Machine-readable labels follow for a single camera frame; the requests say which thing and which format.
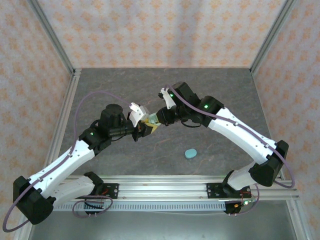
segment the floral wallpaper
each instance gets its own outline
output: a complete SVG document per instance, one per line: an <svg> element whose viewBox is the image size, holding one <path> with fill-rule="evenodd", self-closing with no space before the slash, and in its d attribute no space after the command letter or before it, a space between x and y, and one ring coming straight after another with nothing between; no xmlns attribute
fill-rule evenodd
<svg viewBox="0 0 320 240"><path fill-rule="evenodd" d="M75 68L249 68L285 0L39 0Z"/></svg>
<svg viewBox="0 0 320 240"><path fill-rule="evenodd" d="M314 239L320 236L320 4L297 0L254 77L274 139L287 160Z"/></svg>
<svg viewBox="0 0 320 240"><path fill-rule="evenodd" d="M13 181L42 169L70 75L26 0L0 4L0 220ZM8 227L20 220L11 215ZM0 239L14 233L0 231Z"/></svg>

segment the patterned wall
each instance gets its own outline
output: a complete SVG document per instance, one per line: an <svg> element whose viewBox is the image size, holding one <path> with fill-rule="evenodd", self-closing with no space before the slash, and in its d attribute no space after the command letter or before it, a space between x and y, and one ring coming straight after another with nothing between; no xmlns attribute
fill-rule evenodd
<svg viewBox="0 0 320 240"><path fill-rule="evenodd" d="M306 215L320 236L320 4L298 0L264 59L255 83L276 140L289 143L288 161Z"/></svg>
<svg viewBox="0 0 320 240"><path fill-rule="evenodd" d="M44 164L67 84L66 68L26 0L0 4L0 221L13 181ZM15 227L19 211L9 219ZM13 233L0 231L0 239Z"/></svg>
<svg viewBox="0 0 320 240"><path fill-rule="evenodd" d="M249 68L285 0L39 0L76 68Z"/></svg>

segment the blue object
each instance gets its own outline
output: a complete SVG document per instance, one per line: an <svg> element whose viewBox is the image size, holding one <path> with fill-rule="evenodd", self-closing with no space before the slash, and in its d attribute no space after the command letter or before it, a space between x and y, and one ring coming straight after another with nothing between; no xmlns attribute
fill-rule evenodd
<svg viewBox="0 0 320 240"><path fill-rule="evenodd" d="M187 158L187 159L192 159L192 158L194 158L195 156L197 156L197 150L195 150L195 149L189 149L189 150L187 150L187 151L185 151L185 153L184 153L184 155L185 155L185 157Z"/></svg>

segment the black bracket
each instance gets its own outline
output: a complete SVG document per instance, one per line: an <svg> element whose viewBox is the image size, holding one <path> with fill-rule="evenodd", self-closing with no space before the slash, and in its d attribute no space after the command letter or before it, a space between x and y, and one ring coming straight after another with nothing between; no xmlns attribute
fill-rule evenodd
<svg viewBox="0 0 320 240"><path fill-rule="evenodd" d="M209 182L206 184L206 193L208 199L244 199L251 198L251 189L245 186L239 191L229 192L228 194L223 189L222 183Z"/></svg>

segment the blue sponge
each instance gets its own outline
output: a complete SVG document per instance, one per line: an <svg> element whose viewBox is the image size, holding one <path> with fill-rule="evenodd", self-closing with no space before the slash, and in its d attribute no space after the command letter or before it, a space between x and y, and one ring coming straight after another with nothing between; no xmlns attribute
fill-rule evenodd
<svg viewBox="0 0 320 240"><path fill-rule="evenodd" d="M184 155L187 159L192 159L197 155L197 150L195 150L193 148L189 149L189 150L185 151Z"/></svg>

